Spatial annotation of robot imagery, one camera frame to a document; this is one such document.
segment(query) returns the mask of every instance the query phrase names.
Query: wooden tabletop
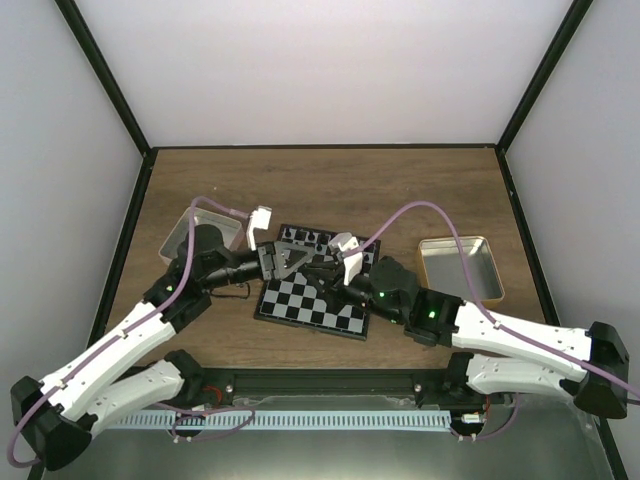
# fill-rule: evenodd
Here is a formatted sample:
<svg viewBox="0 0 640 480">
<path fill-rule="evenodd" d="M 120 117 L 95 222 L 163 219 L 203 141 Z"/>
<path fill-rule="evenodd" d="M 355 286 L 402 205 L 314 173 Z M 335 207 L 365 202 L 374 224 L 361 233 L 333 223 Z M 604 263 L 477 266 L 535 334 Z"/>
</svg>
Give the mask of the wooden tabletop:
<svg viewBox="0 0 640 480">
<path fill-rule="evenodd" d="M 158 154 L 107 329 L 164 273 L 158 249 L 198 195 L 244 211 L 271 207 L 271 228 L 259 232 L 258 241 L 274 240 L 282 223 L 368 236 L 402 205 L 430 200 L 461 235 L 489 240 L 505 289 L 495 310 L 543 321 L 492 149 L 211 149 Z M 437 214 L 413 209 L 382 236 L 381 254 L 416 269 L 419 241 L 446 236 Z M 451 354 L 421 346 L 377 317 L 365 342 L 254 320 L 260 282 L 252 287 L 249 300 L 214 299 L 140 364 L 179 348 L 207 367 L 439 368 Z"/>
</svg>

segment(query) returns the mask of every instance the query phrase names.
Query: black frame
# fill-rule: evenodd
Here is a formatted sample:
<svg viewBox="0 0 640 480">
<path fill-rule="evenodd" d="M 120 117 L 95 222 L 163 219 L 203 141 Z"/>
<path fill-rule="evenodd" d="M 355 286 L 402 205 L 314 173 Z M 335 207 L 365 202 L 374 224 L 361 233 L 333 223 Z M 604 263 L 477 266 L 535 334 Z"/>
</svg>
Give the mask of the black frame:
<svg viewBox="0 0 640 480">
<path fill-rule="evenodd" d="M 113 257 L 111 268 L 107 277 L 105 288 L 100 300 L 98 312 L 91 330 L 89 345 L 98 340 L 105 332 L 109 314 L 113 305 L 115 294 L 120 282 L 122 270 L 127 258 L 127 253 L 131 245 L 133 233 L 136 228 L 137 220 L 142 209 L 144 196 L 151 178 L 153 165 L 157 158 L 160 148 L 151 148 L 145 139 L 145 136 L 138 125 L 120 87 L 118 86 L 113 74 L 104 57 L 102 56 L 98 45 L 96 44 L 89 27 L 82 18 L 82 14 L 78 9 L 74 0 L 55 0 L 62 15 L 67 21 L 71 31 L 87 59 L 91 63 L 99 81 L 103 85 L 107 95 L 111 99 L 116 111 L 127 128 L 131 138 L 135 142 L 140 151 L 143 161 L 136 181 L 135 189 L 127 210 L 124 225 L 117 243 L 116 252 Z M 505 187 L 509 193 L 511 207 L 520 232 L 520 237 L 524 246 L 524 250 L 529 262 L 531 274 L 535 283 L 536 291 L 540 299 L 545 321 L 550 325 L 559 325 L 558 315 L 556 313 L 551 294 L 544 278 L 544 273 L 540 261 L 538 259 L 534 246 L 531 232 L 527 226 L 526 218 L 516 192 L 511 173 L 506 159 L 506 152 L 518 134 L 520 128 L 524 124 L 527 115 L 533 108 L 538 96 L 542 92 L 547 80 L 551 76 L 556 64 L 560 60 L 567 45 L 571 41 L 574 33 L 578 29 L 582 19 L 586 15 L 593 0 L 574 0 L 571 4 L 564 20 L 562 21 L 556 35 L 549 45 L 542 61 L 540 62 L 533 78 L 531 79 L 522 99 L 520 100 L 516 110 L 514 111 L 509 123 L 507 124 L 503 135 L 497 145 L 493 143 L 486 144 L 411 144 L 411 145 L 281 145 L 281 146 L 201 146 L 201 147 L 162 147 L 162 148 L 213 148 L 213 149 L 255 149 L 255 148 L 494 148 L 498 159 L 498 165 L 505 182 Z M 362 386 L 363 391 L 374 386 L 376 389 L 388 391 L 388 393 L 398 393 L 405 395 L 413 394 L 413 385 L 417 378 L 427 382 L 428 378 L 440 378 L 442 370 L 278 370 L 271 375 L 278 378 L 278 391 L 296 391 L 300 388 L 304 391 L 326 391 L 327 379 L 331 382 L 340 382 L 340 378 L 344 376 L 349 382 L 357 380 L 358 385 Z M 210 375 L 229 375 L 229 378 L 243 378 L 245 388 L 260 391 L 264 389 L 264 381 L 253 376 L 250 369 L 208 369 Z M 606 419 L 599 420 L 599 434 L 606 450 L 609 464 L 616 479 L 628 478 L 618 449 L 616 447 L 613 435 Z M 31 469 L 29 479 L 41 478 L 43 474 L 42 466 L 35 466 Z"/>
</svg>

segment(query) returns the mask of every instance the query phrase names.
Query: black joint housing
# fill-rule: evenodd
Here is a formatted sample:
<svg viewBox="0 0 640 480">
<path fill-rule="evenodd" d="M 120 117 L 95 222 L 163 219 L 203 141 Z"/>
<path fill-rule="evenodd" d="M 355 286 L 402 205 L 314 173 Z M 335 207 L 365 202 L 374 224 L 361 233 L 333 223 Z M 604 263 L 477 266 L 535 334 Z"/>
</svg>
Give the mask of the black joint housing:
<svg viewBox="0 0 640 480">
<path fill-rule="evenodd" d="M 177 270 L 163 275 L 145 292 L 144 301 L 158 307 L 172 295 L 180 277 L 181 272 Z M 162 312 L 162 321 L 171 323 L 176 333 L 179 333 L 210 306 L 209 294 L 189 280 L 178 298 Z"/>
<path fill-rule="evenodd" d="M 378 306 L 397 309 L 400 315 L 394 320 L 407 323 L 420 291 L 416 274 L 392 257 L 383 257 L 371 267 L 369 280 Z"/>
<path fill-rule="evenodd" d="M 451 347 L 451 336 L 458 331 L 455 325 L 458 309 L 463 304 L 460 297 L 420 289 L 404 334 L 429 347 Z"/>
<path fill-rule="evenodd" d="M 462 399 L 472 393 L 467 385 L 467 369 L 473 355 L 470 352 L 455 352 L 449 359 L 442 386 L 454 398 Z"/>
<path fill-rule="evenodd" d="M 11 387 L 11 407 L 16 425 L 42 398 L 40 388 L 42 385 L 31 377 L 23 377 Z M 89 446 L 92 438 L 89 430 L 95 420 L 95 415 L 84 415 L 78 423 L 72 422 L 47 401 L 27 422 L 22 436 L 47 470 L 55 471 L 78 458 Z"/>
<path fill-rule="evenodd" d="M 185 350 L 169 352 L 164 359 L 172 363 L 180 371 L 180 376 L 184 379 L 184 384 L 180 393 L 178 393 L 177 400 L 181 402 L 191 401 L 202 389 L 204 369 Z"/>
<path fill-rule="evenodd" d="M 629 353 L 614 327 L 594 322 L 587 336 L 591 337 L 589 363 L 627 381 Z M 579 409 L 599 417 L 622 419 L 627 416 L 627 391 L 609 380 L 587 372 L 581 382 L 561 380 L 560 386 L 573 395 Z"/>
</svg>

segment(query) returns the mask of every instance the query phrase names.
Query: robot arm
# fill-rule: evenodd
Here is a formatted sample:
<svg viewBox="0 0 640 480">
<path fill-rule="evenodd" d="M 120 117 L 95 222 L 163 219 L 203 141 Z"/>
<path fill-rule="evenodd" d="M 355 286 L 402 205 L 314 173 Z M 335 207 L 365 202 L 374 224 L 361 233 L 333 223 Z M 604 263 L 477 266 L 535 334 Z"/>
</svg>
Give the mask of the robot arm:
<svg viewBox="0 0 640 480">
<path fill-rule="evenodd" d="M 258 223 L 255 228 L 262 226 L 263 223 Z M 230 252 L 222 243 L 220 231 L 211 225 L 196 227 L 194 243 L 185 288 L 164 311 L 144 320 L 179 284 L 187 264 L 186 240 L 178 248 L 178 257 L 167 272 L 113 330 L 41 381 L 24 377 L 12 387 L 16 424 L 36 402 L 57 388 L 22 430 L 47 469 L 57 470 L 70 463 L 95 435 L 124 416 L 178 395 L 189 399 L 200 390 L 201 368 L 184 351 L 172 352 L 138 375 L 113 382 L 142 356 L 207 310 L 211 306 L 211 290 L 252 279 L 285 278 L 314 255 L 309 247 L 284 242 Z M 72 378 L 67 378 L 69 372 L 80 365 L 84 367 Z"/>
<path fill-rule="evenodd" d="M 508 357 L 499 359 L 504 365 L 502 369 L 497 366 L 480 373 L 478 369 L 481 370 L 484 360 L 479 357 L 465 369 L 458 370 L 463 378 L 457 383 L 476 392 L 487 393 L 499 388 L 504 392 L 564 395 L 562 390 L 573 397 L 578 408 L 588 413 L 606 418 L 626 417 L 625 390 L 498 328 L 504 325 L 626 382 L 629 355 L 612 326 L 595 322 L 589 330 L 561 328 L 497 313 L 492 313 L 496 320 L 492 324 L 476 305 L 422 288 L 415 273 L 391 257 L 379 260 L 368 276 L 353 271 L 347 275 L 349 265 L 341 263 L 344 249 L 339 247 L 348 240 L 344 237 L 339 240 L 335 250 L 340 253 L 333 266 L 309 264 L 301 269 L 327 302 L 327 311 L 337 313 L 344 305 L 353 305 L 403 325 L 405 335 L 423 345 L 482 350 Z"/>
<path fill-rule="evenodd" d="M 265 210 L 263 216 L 268 215 L 270 212 Z M 265 218 L 253 220 L 251 232 L 268 223 Z M 310 261 L 315 252 L 309 247 L 285 242 L 256 245 L 250 241 L 251 250 L 230 252 L 217 228 L 197 226 L 189 277 L 171 305 L 142 322 L 171 297 L 180 283 L 187 265 L 186 241 L 178 248 L 178 257 L 165 275 L 118 326 L 40 382 L 24 377 L 13 386 L 14 421 L 26 422 L 22 434 L 47 469 L 62 468 L 113 422 L 151 403 L 176 396 L 191 398 L 199 389 L 200 367 L 182 351 L 173 352 L 138 375 L 113 382 L 209 308 L 211 290 L 252 279 L 284 279 L 295 271 L 318 289 L 328 312 L 337 313 L 349 304 L 403 325 L 405 335 L 427 346 L 478 349 L 510 357 L 489 360 L 481 355 L 464 354 L 467 356 L 462 358 L 461 354 L 454 354 L 452 363 L 456 368 L 449 377 L 463 388 L 482 394 L 509 391 L 570 396 L 589 413 L 608 418 L 626 416 L 626 392 L 622 389 L 498 330 L 475 305 L 420 287 L 416 275 L 393 258 L 382 258 L 368 276 L 360 274 L 362 254 L 344 255 L 357 246 L 350 237 L 340 234 L 332 240 L 335 262 L 313 264 Z M 574 357 L 627 379 L 629 356 L 609 325 L 596 322 L 585 331 L 494 315 L 513 330 L 570 351 Z M 98 354 L 105 346 L 109 347 L 108 353 Z M 87 364 L 73 378 L 67 378 L 69 372 L 84 363 Z M 28 421 L 23 419 L 56 388 Z"/>
</svg>

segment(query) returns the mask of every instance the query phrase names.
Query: chessboard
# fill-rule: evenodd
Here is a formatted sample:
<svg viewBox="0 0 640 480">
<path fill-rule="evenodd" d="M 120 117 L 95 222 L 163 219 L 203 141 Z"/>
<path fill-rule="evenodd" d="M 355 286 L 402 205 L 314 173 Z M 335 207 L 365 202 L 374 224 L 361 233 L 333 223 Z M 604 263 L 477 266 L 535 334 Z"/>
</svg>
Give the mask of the chessboard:
<svg viewBox="0 0 640 480">
<path fill-rule="evenodd" d="M 313 247 L 313 262 L 326 262 L 333 257 L 328 243 L 335 232 L 316 228 L 285 225 L 280 227 L 278 240 Z M 367 238 L 358 237 L 360 245 Z M 378 260 L 380 240 L 373 242 L 363 253 L 362 274 L 369 275 L 371 266 Z M 254 318 L 281 323 L 292 327 L 306 327 L 334 335 L 366 340 L 369 314 L 346 305 L 337 315 L 327 313 L 327 304 L 317 298 L 316 289 L 306 278 L 295 272 L 284 280 L 265 282 L 256 306 Z"/>
</svg>

